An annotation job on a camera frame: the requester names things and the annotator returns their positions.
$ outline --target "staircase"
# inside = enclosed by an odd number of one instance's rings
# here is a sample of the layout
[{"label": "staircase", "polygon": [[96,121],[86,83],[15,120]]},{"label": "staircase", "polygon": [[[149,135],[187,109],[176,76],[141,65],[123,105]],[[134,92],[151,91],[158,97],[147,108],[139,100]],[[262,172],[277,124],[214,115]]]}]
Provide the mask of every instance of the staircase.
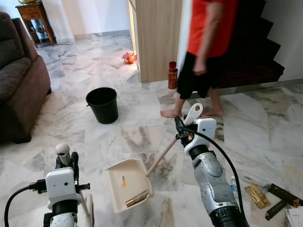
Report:
[{"label": "staircase", "polygon": [[278,81],[284,67],[274,61],[280,45],[267,39],[272,22],[261,18],[264,0],[239,0],[221,88]]}]

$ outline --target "beige dustpan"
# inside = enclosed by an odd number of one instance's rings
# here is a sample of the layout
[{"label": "beige dustpan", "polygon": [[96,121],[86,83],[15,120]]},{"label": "beige dustpan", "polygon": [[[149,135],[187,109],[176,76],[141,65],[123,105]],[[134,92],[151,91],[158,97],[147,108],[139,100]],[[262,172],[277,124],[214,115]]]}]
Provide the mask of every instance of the beige dustpan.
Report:
[{"label": "beige dustpan", "polygon": [[[185,124],[192,123],[201,114],[202,109],[201,104],[193,105],[185,119]],[[174,137],[148,171],[141,159],[127,159],[106,169],[115,213],[137,206],[153,196],[153,187],[148,176],[176,141]]]}]

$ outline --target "bare foot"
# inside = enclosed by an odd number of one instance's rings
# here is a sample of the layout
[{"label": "bare foot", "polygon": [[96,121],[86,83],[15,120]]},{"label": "bare foot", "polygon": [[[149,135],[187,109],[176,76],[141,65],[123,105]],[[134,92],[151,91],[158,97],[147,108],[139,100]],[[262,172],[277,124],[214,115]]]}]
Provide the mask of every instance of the bare foot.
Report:
[{"label": "bare foot", "polygon": [[224,114],[223,109],[210,109],[203,111],[201,115],[203,116],[222,116]]},{"label": "bare foot", "polygon": [[162,117],[167,117],[167,118],[173,118],[173,117],[176,117],[176,116],[179,116],[181,117],[182,116],[182,113],[178,113],[175,111],[175,109],[171,109],[171,110],[161,110],[160,111],[160,114]]}]

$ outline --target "hand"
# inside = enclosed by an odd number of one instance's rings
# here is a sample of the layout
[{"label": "hand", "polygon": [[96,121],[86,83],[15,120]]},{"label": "hand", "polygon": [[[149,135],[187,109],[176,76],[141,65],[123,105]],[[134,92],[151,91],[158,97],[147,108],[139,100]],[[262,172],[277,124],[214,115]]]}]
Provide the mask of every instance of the hand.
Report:
[{"label": "hand", "polygon": [[206,73],[206,62],[202,59],[196,58],[195,65],[193,68],[196,76],[201,76]]}]

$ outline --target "red bottle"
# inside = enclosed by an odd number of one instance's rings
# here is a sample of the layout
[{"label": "red bottle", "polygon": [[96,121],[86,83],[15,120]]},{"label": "red bottle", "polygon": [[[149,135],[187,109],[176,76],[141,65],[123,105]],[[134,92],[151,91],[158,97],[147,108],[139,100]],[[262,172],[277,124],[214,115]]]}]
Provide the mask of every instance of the red bottle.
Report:
[{"label": "red bottle", "polygon": [[176,66],[177,63],[175,61],[169,63],[169,89],[176,89],[177,87],[178,69],[176,69]]}]

